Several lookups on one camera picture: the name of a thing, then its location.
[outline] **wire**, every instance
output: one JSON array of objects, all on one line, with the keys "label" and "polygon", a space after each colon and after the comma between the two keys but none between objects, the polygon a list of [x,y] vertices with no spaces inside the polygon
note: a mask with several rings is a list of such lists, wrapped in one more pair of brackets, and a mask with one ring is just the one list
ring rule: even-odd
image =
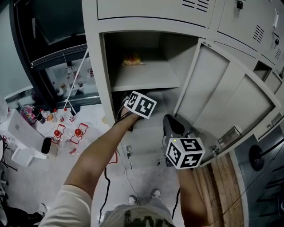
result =
[{"label": "wire", "polygon": [[180,192],[181,192],[181,189],[179,188],[179,189],[178,189],[178,192],[177,192],[176,204],[175,204],[174,209],[173,209],[172,219],[174,219],[174,212],[176,211],[176,208],[177,208],[177,205],[178,205],[178,197],[179,197],[179,193],[180,193]]},{"label": "wire", "polygon": [[164,138],[165,138],[165,136],[163,136],[163,138],[162,138],[163,147],[165,146],[165,145],[164,145]]},{"label": "wire", "polygon": [[[229,209],[231,209],[231,207],[243,196],[243,194],[248,190],[248,188],[268,169],[270,163],[271,163],[273,160],[276,159],[277,155],[280,153],[280,151],[281,151],[281,149],[283,148],[283,146],[284,146],[284,143],[283,143],[283,145],[281,146],[281,148],[279,149],[278,153],[275,155],[275,157],[270,160],[270,162],[268,163],[268,165],[267,165],[267,167],[265,168],[265,170],[264,170],[260,175],[258,175],[258,176],[248,185],[248,187],[245,189],[245,191],[235,200],[235,202],[233,202],[233,204],[222,214],[222,216],[224,216],[225,213],[227,213],[227,212],[229,211]],[[212,224],[214,224],[214,223],[217,222],[218,220],[219,220],[219,218],[218,218],[217,220],[213,221],[209,226],[211,226]]]},{"label": "wire", "polygon": [[117,152],[115,151],[115,161],[109,162],[108,164],[117,163],[117,162],[118,162]]},{"label": "wire", "polygon": [[138,201],[138,196],[137,196],[137,194],[135,193],[133,187],[131,186],[131,184],[130,184],[130,182],[129,182],[129,180],[128,180],[128,177],[127,177],[127,169],[126,169],[126,168],[125,168],[125,177],[126,177],[126,180],[127,180],[129,186],[131,187],[131,189],[132,189],[133,193],[135,194],[136,199],[137,199],[137,201]]},{"label": "wire", "polygon": [[101,222],[102,210],[103,210],[104,206],[105,206],[106,203],[107,203],[108,191],[109,191],[109,189],[110,189],[110,179],[107,178],[107,168],[105,168],[104,173],[105,173],[105,179],[108,181],[108,185],[107,185],[107,188],[106,188],[105,202],[103,203],[101,209],[99,210],[99,224],[100,224],[100,222]]}]

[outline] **wooden floor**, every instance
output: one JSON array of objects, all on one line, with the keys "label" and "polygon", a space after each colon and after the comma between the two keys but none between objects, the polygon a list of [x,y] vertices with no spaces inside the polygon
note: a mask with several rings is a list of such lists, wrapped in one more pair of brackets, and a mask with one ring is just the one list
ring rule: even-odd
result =
[{"label": "wooden floor", "polygon": [[212,227],[243,227],[240,190],[229,154],[193,170]]}]

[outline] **white box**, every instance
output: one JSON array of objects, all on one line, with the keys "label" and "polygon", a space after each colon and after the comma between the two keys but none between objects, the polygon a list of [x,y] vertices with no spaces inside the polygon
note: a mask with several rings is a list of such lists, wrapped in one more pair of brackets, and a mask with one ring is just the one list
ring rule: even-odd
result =
[{"label": "white box", "polygon": [[177,169],[199,166],[205,148],[200,138],[171,138],[166,156]]}]

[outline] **white pole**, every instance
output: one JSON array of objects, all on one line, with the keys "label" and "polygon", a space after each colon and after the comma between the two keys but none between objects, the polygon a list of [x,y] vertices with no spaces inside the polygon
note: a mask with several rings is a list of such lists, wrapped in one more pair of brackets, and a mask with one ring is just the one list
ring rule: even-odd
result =
[{"label": "white pole", "polygon": [[70,92],[69,92],[69,94],[68,94],[68,97],[67,97],[67,99],[65,99],[65,100],[64,100],[64,101],[65,101],[65,105],[64,105],[64,108],[63,108],[63,109],[65,109],[66,104],[67,104],[67,102],[68,102],[68,103],[70,104],[71,108],[73,109],[73,111],[74,111],[74,113],[75,113],[75,114],[76,114],[76,112],[75,112],[75,110],[74,110],[73,106],[71,105],[71,103],[69,102],[69,98],[70,98],[70,95],[71,95],[72,89],[74,88],[74,85],[75,85],[76,79],[77,79],[77,77],[78,77],[78,74],[79,74],[79,72],[80,72],[80,70],[81,70],[81,67],[82,67],[82,65],[83,65],[83,62],[84,62],[84,60],[85,60],[85,58],[86,58],[87,54],[88,54],[88,48],[87,48],[87,50],[86,50],[86,53],[85,53],[85,55],[84,55],[84,57],[83,57],[83,59],[82,59],[82,62],[81,62],[81,64],[80,64],[80,66],[79,66],[79,68],[78,68],[78,70],[77,70],[77,73],[76,73],[76,76],[75,76],[74,82],[73,82],[73,84],[72,84],[72,87],[71,87],[71,89],[70,89]]}]

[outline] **locker door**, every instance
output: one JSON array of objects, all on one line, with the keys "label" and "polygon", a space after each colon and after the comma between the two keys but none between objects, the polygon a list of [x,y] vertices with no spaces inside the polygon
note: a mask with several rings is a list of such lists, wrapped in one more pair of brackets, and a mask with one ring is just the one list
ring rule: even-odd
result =
[{"label": "locker door", "polygon": [[97,0],[98,18],[153,17],[210,27],[215,0]]},{"label": "locker door", "polygon": [[269,0],[243,1],[243,9],[237,9],[236,0],[226,0],[218,31],[261,53],[271,45],[274,16]]},{"label": "locker door", "polygon": [[279,108],[256,74],[222,48],[210,46],[201,46],[176,107],[177,115],[188,120],[201,138],[206,149],[203,159],[211,157],[214,145],[220,147],[218,140],[230,129],[236,127],[241,140],[253,133],[275,106]]},{"label": "locker door", "polygon": [[[278,39],[280,44],[276,45],[275,40]],[[270,60],[273,64],[277,64],[281,59],[283,52],[284,52],[284,39],[278,38],[273,32],[271,32],[270,39],[267,40],[267,45],[264,46],[264,50],[262,55]]]}]

